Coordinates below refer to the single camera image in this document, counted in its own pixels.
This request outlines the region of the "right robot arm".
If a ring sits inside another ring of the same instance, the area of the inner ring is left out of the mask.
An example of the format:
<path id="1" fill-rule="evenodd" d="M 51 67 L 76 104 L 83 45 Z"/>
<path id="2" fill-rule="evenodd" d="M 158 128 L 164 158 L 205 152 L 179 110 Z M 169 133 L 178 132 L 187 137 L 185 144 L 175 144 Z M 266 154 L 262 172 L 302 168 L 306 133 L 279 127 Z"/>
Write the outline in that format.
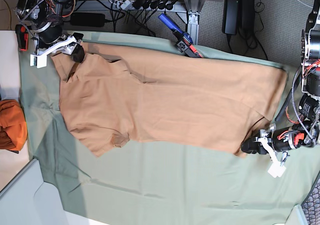
<path id="1" fill-rule="evenodd" d="M 18 0 L 15 14 L 18 25 L 15 33 L 18 48 L 28 51 L 29 41 L 34 42 L 34 52 L 30 54 L 30 66 L 44 68 L 51 54 L 61 52 L 69 55 L 76 63 L 84 60 L 85 52 L 81 46 L 83 34 L 68 34 L 63 30 L 66 18 L 69 18 L 77 0 Z"/>

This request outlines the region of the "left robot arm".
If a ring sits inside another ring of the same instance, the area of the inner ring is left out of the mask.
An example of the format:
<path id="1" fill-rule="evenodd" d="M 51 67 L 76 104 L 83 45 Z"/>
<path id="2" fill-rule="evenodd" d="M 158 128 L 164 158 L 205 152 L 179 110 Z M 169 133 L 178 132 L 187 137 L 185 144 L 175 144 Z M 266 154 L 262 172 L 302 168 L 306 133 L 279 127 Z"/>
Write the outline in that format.
<path id="1" fill-rule="evenodd" d="M 314 0 L 301 32 L 301 64 L 275 121 L 287 115 L 289 107 L 297 119 L 291 126 L 276 129 L 272 124 L 268 129 L 261 129 L 241 144 L 241 151 L 266 155 L 268 151 L 259 141 L 261 138 L 266 138 L 267 145 L 277 153 L 320 144 L 320 0 Z"/>

